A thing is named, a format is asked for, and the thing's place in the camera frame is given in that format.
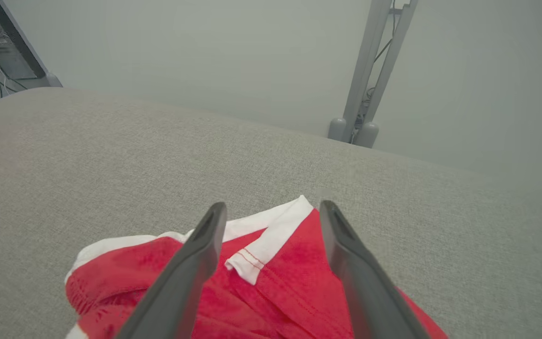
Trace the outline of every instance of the red cloth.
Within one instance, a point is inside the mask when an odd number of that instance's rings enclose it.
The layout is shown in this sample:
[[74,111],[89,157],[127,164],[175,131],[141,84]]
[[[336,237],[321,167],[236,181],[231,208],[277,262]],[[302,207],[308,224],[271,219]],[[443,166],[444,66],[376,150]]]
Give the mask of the red cloth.
[[[192,337],[353,337],[342,284],[327,264],[318,211],[312,210],[268,261],[245,249],[264,231],[223,243],[217,271],[202,290]],[[79,332],[89,338],[113,338],[181,245],[163,236],[108,251],[76,268],[67,280],[66,293],[80,316]],[[254,275],[243,266],[226,263],[238,256],[251,265]],[[254,285],[249,279],[255,279]],[[404,297],[430,337],[446,338],[424,311]]]

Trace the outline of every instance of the gray table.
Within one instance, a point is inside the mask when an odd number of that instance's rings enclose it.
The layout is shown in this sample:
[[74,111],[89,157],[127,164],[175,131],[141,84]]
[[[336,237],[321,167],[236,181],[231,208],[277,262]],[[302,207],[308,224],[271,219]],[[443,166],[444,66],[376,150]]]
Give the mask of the gray table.
[[0,100],[0,338],[63,337],[64,275],[97,240],[333,199],[453,337],[542,337],[542,194],[210,113],[79,90]]

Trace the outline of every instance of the red shirt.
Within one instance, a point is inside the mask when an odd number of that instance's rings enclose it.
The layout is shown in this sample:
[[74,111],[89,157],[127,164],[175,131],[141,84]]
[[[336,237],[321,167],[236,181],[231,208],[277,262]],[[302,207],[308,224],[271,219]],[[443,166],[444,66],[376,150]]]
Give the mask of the red shirt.
[[[67,276],[66,294],[80,316],[68,337],[113,338],[189,234],[113,238],[83,249]],[[403,296],[430,337],[446,338]],[[306,198],[228,221],[192,337],[353,337],[342,283],[327,264],[319,213]]]

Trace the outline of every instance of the white wall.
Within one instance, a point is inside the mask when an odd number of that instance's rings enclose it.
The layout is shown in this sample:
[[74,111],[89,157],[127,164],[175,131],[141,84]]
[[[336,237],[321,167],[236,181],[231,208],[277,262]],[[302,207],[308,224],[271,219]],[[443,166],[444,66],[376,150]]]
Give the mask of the white wall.
[[65,87],[327,136],[370,0],[6,0]]
[[542,185],[542,0],[420,0],[374,148]]

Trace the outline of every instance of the gray metal stand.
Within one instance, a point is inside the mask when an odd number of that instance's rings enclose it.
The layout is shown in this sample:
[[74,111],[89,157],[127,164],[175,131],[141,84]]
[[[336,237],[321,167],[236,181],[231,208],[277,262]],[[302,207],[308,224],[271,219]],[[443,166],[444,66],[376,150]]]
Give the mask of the gray metal stand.
[[[379,101],[382,98],[383,92],[386,89],[390,73],[396,63],[396,58],[399,54],[400,47],[403,45],[405,34],[411,24],[413,18],[413,12],[417,6],[418,0],[411,0],[410,4],[405,4],[400,15],[398,25],[394,32],[394,37],[390,47],[387,51],[386,58],[384,60],[382,70],[376,88],[370,99],[370,103],[365,114],[364,125],[368,128],[361,129],[357,138],[353,140],[354,144],[371,147],[378,135],[378,125],[370,125],[372,119],[375,116],[378,109]],[[378,53],[380,40],[382,38],[383,30],[386,26],[386,21],[390,11],[390,5],[392,0],[374,0],[369,9],[369,15],[367,17],[367,24],[365,27],[365,33],[363,34],[363,42],[361,43],[361,49],[359,50],[359,58],[357,58],[357,64],[355,65],[355,73],[353,75],[351,90],[346,100],[346,106],[344,108],[344,114],[342,118],[336,118],[332,120],[327,137],[330,139],[340,140],[343,142],[350,142],[355,127],[355,120],[363,101],[363,96],[367,90],[367,83],[372,73],[372,67],[374,66],[375,56]]]

